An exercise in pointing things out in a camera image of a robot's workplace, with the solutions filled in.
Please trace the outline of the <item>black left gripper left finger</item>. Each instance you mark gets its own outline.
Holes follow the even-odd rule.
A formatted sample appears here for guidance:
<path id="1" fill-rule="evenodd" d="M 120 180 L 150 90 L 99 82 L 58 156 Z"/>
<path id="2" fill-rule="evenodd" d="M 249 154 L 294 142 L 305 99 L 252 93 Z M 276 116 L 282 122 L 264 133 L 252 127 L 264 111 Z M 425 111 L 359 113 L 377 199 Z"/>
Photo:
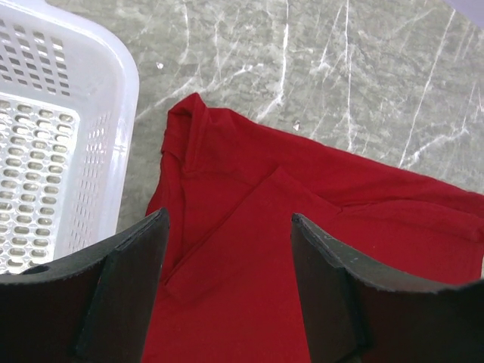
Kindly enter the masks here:
<path id="1" fill-rule="evenodd" d="M 69 256 L 1 276 L 3 362 L 139 362 L 169 239 L 160 209 Z"/>

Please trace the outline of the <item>red t shirt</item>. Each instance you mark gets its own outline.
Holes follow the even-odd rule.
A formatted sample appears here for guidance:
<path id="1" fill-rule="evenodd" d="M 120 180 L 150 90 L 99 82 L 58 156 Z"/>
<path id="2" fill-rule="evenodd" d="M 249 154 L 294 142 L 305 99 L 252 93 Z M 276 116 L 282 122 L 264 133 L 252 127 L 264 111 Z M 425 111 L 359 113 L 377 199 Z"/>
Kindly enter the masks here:
<path id="1" fill-rule="evenodd" d="M 145 362 L 308 362 L 290 246 L 300 213 L 394 268 L 480 278 L 483 197 L 256 124 L 193 94 L 168 113 L 169 242 Z"/>

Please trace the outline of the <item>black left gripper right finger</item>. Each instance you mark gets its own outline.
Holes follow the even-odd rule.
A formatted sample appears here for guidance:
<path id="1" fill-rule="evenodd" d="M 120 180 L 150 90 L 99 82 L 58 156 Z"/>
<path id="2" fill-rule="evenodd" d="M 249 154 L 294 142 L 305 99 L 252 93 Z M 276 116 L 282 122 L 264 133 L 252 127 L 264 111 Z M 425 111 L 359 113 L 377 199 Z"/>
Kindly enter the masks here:
<path id="1" fill-rule="evenodd" d="M 481 362 L 483 282 L 452 286 L 384 265 L 292 217 L 313 362 Z"/>

